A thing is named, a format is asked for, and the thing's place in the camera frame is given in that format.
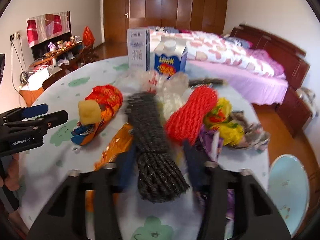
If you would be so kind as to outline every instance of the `wall outlet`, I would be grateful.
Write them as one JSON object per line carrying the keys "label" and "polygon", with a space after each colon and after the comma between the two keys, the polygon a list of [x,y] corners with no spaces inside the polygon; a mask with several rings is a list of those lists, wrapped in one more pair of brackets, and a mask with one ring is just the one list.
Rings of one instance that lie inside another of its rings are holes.
{"label": "wall outlet", "polygon": [[15,32],[14,34],[11,34],[10,35],[10,41],[13,41],[13,40],[17,40],[21,37],[21,34],[20,34],[20,31],[17,31]]}

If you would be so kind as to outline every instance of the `wooden headboard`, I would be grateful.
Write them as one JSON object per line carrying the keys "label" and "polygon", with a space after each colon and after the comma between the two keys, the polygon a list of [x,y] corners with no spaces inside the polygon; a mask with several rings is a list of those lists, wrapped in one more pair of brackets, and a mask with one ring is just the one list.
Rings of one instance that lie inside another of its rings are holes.
{"label": "wooden headboard", "polygon": [[284,67],[290,86],[295,90],[301,87],[310,65],[304,60],[306,52],[292,43],[263,30],[239,25],[233,28],[230,37],[237,37],[253,43],[251,49],[264,49]]}

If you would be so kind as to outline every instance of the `milk carton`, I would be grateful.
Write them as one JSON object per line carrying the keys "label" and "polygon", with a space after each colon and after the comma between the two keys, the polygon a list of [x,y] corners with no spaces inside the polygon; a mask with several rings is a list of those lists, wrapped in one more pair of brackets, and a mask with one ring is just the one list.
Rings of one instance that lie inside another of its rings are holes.
{"label": "milk carton", "polygon": [[129,68],[150,68],[150,32],[148,28],[127,29]]}
{"label": "milk carton", "polygon": [[162,36],[155,48],[155,70],[169,77],[178,71],[184,72],[188,54],[186,44],[186,40]]}

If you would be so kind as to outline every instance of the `black rope bundle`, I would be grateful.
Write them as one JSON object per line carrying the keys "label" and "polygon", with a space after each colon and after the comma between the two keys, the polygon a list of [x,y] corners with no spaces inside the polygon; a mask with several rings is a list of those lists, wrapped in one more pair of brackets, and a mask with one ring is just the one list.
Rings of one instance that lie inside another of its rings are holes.
{"label": "black rope bundle", "polygon": [[154,95],[138,93],[130,96],[126,114],[133,126],[138,149],[138,190],[142,199],[161,203],[185,193],[189,185],[168,153],[169,145]]}

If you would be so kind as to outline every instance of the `blue stool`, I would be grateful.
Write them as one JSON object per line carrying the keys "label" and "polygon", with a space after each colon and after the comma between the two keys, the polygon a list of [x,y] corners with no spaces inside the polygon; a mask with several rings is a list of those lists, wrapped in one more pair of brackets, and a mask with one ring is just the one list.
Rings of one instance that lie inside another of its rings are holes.
{"label": "blue stool", "polygon": [[270,168],[268,194],[278,208],[291,236],[298,231],[309,207],[309,181],[293,155],[278,157]]}

